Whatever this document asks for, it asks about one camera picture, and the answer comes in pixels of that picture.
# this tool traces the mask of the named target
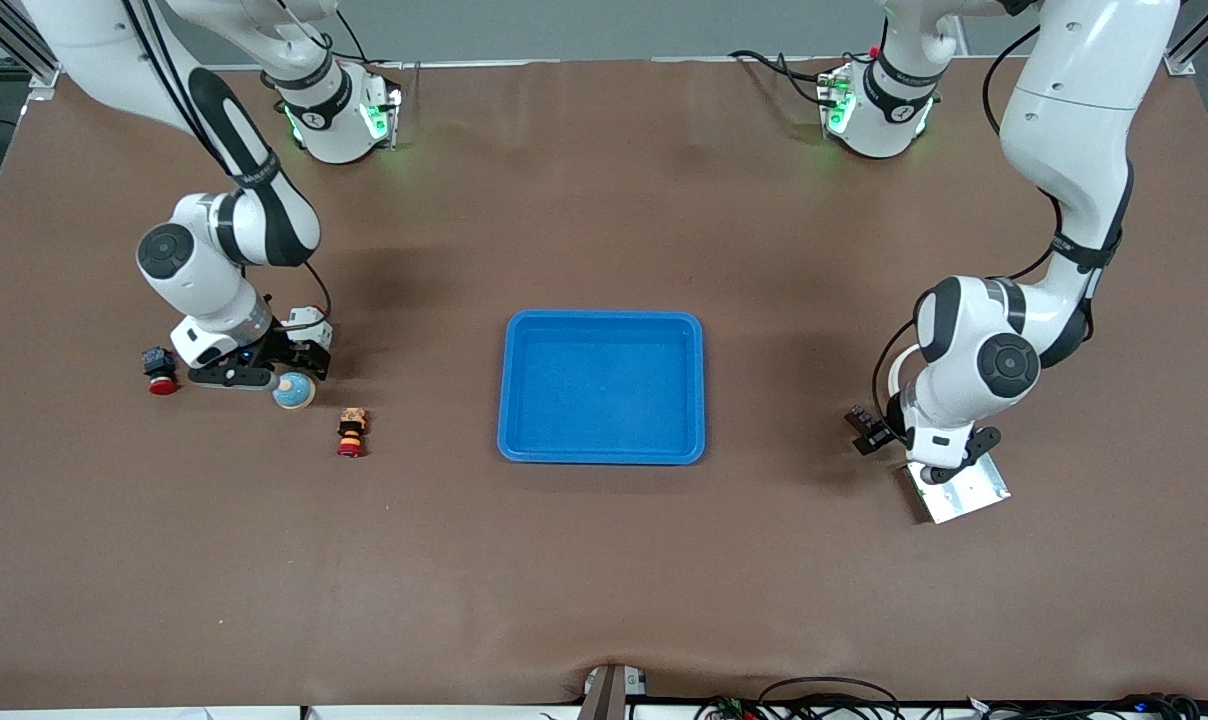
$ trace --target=green led light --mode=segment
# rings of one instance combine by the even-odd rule
[[[919,137],[919,134],[922,132],[924,132],[924,123],[928,122],[928,111],[929,110],[933,110],[933,100],[929,100],[924,105],[924,109],[920,110],[920,122],[918,123],[918,126],[914,127],[914,137]]]
[[[836,135],[840,135],[848,127],[848,118],[852,117],[852,110],[856,108],[856,95],[848,92],[843,95],[843,100],[831,111],[831,118],[827,122],[827,128]]]
[[[376,106],[361,105],[365,111],[365,123],[368,127],[368,133],[374,140],[381,140],[387,137],[389,129],[387,127],[387,114],[381,111]]]
[[[297,128],[297,118],[294,117],[294,111],[289,110],[288,105],[284,106],[284,117],[288,118],[289,127],[294,128],[294,140],[306,145],[306,141],[302,140],[302,130]]]

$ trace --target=red button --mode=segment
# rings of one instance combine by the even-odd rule
[[[173,395],[178,391],[178,383],[169,378],[151,378],[151,395]]]

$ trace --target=blue ball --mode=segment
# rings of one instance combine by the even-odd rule
[[[315,397],[315,383],[302,373],[284,373],[280,374],[280,387],[271,391],[271,396],[284,410],[298,410],[310,405]]]

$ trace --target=silver bracket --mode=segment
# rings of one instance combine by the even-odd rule
[[[34,77],[52,82],[57,59],[18,5],[14,0],[0,0],[0,47],[10,58],[31,70]]]
[[[31,88],[31,92],[27,95],[27,101],[45,101],[52,100],[52,95],[57,91],[57,79],[60,77],[60,65],[54,68],[52,72],[52,79],[48,82],[42,81],[39,77],[31,76],[31,82],[27,86]]]
[[[923,461],[907,461],[906,471],[911,484],[914,484],[916,495],[920,497],[920,503],[924,503],[924,510],[934,523],[946,523],[947,519],[1007,500],[1007,487],[991,454],[980,457],[971,466],[960,470],[942,484],[924,482]]]
[[[643,693],[649,693],[647,677],[644,674],[644,670],[640,670],[639,667],[631,667],[629,664],[623,666],[622,669],[626,670],[626,693],[628,696],[635,696],[637,693],[641,696]],[[596,667],[596,669],[591,670],[590,674],[586,675],[586,685],[582,691],[583,693],[591,692],[591,685],[596,684],[596,675],[599,675],[599,667]]]
[[[577,720],[622,720],[626,716],[626,672],[629,667],[604,664],[592,670],[586,701]]]
[[[1195,75],[1195,64],[1187,58],[1186,60],[1174,60],[1169,56],[1165,56],[1165,69],[1172,77],[1192,77]]]

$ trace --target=gray wall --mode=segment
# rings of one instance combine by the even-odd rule
[[[872,0],[344,0],[370,58],[389,60],[611,60],[722,56],[733,50],[837,56],[879,40]],[[173,18],[208,64],[246,63],[239,50]],[[1020,18],[968,21],[975,54],[994,54],[1033,27]],[[336,19],[319,24],[354,51]]]

